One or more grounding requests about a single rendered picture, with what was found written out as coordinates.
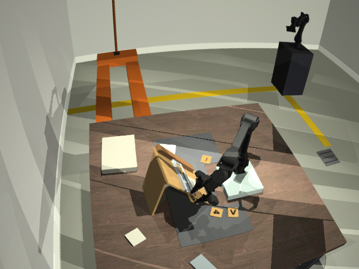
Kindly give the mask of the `cream flat rectangular block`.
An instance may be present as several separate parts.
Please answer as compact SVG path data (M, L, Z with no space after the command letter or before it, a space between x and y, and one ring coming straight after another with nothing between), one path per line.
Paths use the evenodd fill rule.
M102 138L102 174L138 171L133 135Z

